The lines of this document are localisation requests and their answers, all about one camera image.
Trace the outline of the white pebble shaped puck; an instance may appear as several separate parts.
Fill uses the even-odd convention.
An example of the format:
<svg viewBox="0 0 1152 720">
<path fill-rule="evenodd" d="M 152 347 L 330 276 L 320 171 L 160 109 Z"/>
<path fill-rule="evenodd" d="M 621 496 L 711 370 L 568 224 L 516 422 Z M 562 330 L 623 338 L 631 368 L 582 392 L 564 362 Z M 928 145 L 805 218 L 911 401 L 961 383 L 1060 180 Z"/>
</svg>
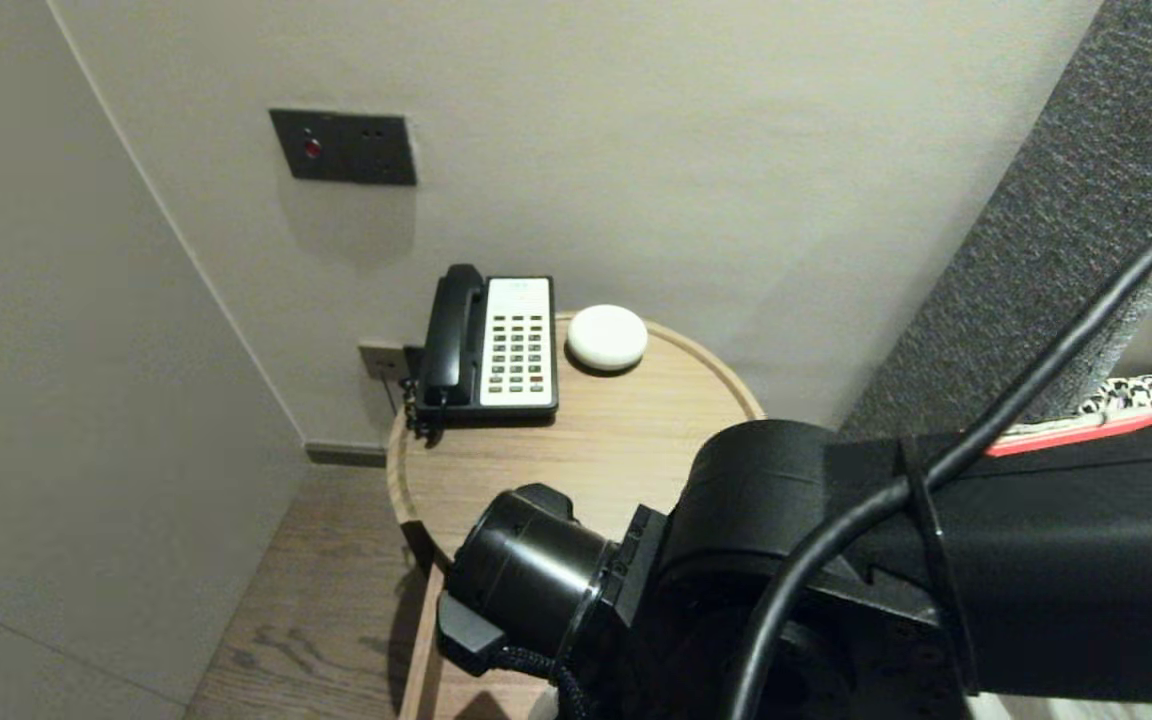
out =
<svg viewBox="0 0 1152 720">
<path fill-rule="evenodd" d="M 600 304 L 573 314 L 564 347 L 579 366 L 614 374 L 628 372 L 643 361 L 649 338 L 639 314 L 626 306 Z"/>
</svg>

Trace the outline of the dark wall switch panel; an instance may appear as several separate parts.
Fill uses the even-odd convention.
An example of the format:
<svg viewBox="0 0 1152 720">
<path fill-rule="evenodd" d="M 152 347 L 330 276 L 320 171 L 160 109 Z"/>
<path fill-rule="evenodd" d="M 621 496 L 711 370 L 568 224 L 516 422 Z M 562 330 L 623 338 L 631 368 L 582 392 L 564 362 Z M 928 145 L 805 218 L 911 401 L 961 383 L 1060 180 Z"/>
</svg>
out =
<svg viewBox="0 0 1152 720">
<path fill-rule="evenodd" d="M 268 114 L 294 179 L 394 187 L 419 183 L 402 115 L 288 108 Z"/>
</svg>

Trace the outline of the black white keypad telephone base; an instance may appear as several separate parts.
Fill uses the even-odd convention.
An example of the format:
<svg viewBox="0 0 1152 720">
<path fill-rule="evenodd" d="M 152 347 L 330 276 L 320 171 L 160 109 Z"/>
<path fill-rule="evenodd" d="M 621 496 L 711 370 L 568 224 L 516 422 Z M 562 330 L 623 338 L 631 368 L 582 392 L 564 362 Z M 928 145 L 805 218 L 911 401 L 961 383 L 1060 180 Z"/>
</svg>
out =
<svg viewBox="0 0 1152 720">
<path fill-rule="evenodd" d="M 417 420 L 445 425 L 453 420 L 495 423 L 556 415 L 558 334 L 552 276 L 482 276 L 483 290 L 473 314 L 479 338 L 475 342 L 472 397 L 467 406 L 442 409 L 422 401 L 424 344 L 411 397 Z"/>
</svg>

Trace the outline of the black telephone handset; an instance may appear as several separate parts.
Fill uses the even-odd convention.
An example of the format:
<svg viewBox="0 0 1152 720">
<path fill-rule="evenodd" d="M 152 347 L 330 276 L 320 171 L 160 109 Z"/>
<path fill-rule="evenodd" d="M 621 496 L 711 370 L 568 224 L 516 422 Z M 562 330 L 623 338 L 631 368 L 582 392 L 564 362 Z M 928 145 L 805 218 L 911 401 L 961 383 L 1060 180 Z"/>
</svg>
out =
<svg viewBox="0 0 1152 720">
<path fill-rule="evenodd" d="M 483 276 L 471 264 L 450 265 L 435 285 L 420 365 L 426 406 L 467 406 L 472 397 L 479 338 L 473 314 L 482 290 Z"/>
</svg>

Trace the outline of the grey fabric headboard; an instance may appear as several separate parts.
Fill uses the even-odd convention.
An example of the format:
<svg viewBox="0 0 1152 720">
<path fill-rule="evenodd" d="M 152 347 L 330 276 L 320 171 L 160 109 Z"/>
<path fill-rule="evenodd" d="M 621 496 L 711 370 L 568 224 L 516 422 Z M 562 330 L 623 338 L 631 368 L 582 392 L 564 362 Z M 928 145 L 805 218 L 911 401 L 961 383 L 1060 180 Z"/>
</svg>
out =
<svg viewBox="0 0 1152 720">
<path fill-rule="evenodd" d="M 844 439 L 977 419 L 1152 240 L 1152 0 L 1102 0 Z"/>
</svg>

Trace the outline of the grey wall socket plate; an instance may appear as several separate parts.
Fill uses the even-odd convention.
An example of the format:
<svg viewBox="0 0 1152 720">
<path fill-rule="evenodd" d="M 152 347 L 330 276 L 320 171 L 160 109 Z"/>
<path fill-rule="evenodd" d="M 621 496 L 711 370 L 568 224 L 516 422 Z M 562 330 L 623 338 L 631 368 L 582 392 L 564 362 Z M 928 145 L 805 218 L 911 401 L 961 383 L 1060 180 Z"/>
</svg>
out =
<svg viewBox="0 0 1152 720">
<path fill-rule="evenodd" d="M 370 379 L 380 382 L 401 382 L 411 377 L 410 361 L 403 344 L 361 342 L 361 363 Z"/>
</svg>

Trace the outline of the black white houndstooth pillow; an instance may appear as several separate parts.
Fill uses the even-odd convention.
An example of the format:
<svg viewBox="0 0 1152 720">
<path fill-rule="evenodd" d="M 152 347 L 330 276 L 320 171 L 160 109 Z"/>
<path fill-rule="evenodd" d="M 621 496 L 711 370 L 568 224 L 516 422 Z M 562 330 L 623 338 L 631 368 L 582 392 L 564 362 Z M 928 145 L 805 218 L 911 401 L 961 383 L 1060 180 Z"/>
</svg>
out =
<svg viewBox="0 0 1152 720">
<path fill-rule="evenodd" d="M 1106 379 L 1084 397 L 1076 415 L 1120 414 L 1139 407 L 1152 407 L 1152 373 Z"/>
</svg>

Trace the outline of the white bed sheet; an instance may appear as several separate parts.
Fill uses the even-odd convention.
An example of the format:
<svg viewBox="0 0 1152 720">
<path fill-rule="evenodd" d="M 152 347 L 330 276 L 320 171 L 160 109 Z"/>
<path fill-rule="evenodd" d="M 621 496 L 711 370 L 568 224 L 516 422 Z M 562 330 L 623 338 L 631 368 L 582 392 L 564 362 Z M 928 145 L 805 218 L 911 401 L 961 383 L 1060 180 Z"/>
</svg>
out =
<svg viewBox="0 0 1152 720">
<path fill-rule="evenodd" d="M 969 698 L 973 720 L 1152 720 L 1142 703 L 1060 700 L 980 694 Z"/>
</svg>

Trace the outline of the round wooden bedside table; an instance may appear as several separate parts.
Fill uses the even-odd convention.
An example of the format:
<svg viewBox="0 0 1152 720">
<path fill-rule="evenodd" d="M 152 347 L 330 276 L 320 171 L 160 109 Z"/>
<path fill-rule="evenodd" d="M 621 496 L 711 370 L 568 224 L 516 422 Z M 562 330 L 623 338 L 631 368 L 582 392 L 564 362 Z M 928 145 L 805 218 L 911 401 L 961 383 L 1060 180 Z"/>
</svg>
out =
<svg viewBox="0 0 1152 720">
<path fill-rule="evenodd" d="M 552 420 L 457 425 L 433 447 L 394 420 L 391 506 L 420 564 L 445 568 L 485 507 L 530 483 L 570 497 L 581 524 L 617 541 L 637 506 L 675 506 L 710 437 L 764 418 L 755 393 L 708 348 L 658 323 L 646 331 L 630 372 L 593 376 L 558 361 Z"/>
</svg>

